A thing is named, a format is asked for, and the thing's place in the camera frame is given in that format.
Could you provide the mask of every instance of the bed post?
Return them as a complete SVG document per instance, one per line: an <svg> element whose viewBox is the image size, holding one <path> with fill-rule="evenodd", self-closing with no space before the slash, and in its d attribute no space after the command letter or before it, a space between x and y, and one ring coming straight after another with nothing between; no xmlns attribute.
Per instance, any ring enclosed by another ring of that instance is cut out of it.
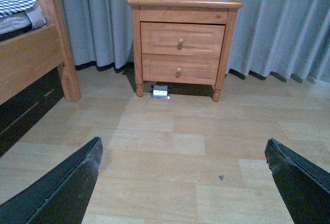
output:
<svg viewBox="0 0 330 224"><path fill-rule="evenodd" d="M43 7L47 23L56 25L60 37L64 62L57 69L60 75L65 99L68 102L78 102L81 98L74 59L71 51L69 34L65 23L62 0L38 0Z"/></svg>

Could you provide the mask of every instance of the nightstand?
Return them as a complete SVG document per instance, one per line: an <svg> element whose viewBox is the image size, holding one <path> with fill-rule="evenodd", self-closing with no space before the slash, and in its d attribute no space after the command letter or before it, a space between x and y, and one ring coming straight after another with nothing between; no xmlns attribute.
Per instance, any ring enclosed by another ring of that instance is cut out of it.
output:
<svg viewBox="0 0 330 224"><path fill-rule="evenodd" d="M143 81L224 84L239 0L127 0L133 16L137 96Z"/></svg>

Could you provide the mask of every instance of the gray curtain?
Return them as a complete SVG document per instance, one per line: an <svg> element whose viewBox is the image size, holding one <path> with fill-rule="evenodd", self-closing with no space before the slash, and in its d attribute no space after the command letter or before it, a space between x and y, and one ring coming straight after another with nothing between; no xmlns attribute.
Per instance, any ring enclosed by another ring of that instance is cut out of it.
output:
<svg viewBox="0 0 330 224"><path fill-rule="evenodd" d="M242 0L227 70L330 78L330 0ZM133 60L126 0L63 0L76 65Z"/></svg>

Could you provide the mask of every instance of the laminate floor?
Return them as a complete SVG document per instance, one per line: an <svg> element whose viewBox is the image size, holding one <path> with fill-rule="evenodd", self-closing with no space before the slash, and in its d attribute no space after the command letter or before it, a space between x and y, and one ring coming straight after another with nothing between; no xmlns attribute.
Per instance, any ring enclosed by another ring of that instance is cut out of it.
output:
<svg viewBox="0 0 330 224"><path fill-rule="evenodd" d="M266 164L271 137L330 171L328 83L229 74L215 103L138 98L131 72L77 73L82 99L62 99L0 158L0 202L94 136L105 151L84 224L293 223Z"/></svg>

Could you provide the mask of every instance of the mattress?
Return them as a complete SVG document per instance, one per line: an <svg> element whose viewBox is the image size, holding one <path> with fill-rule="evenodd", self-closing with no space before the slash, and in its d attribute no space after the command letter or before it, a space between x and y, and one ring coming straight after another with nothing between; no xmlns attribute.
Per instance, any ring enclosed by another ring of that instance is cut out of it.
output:
<svg viewBox="0 0 330 224"><path fill-rule="evenodd" d="M15 31L29 31L41 28L46 24L45 17L42 14L41 7L36 2L32 7L19 13L15 13L3 18L0 18L0 40L5 40L12 37L11 34L16 34Z"/></svg>

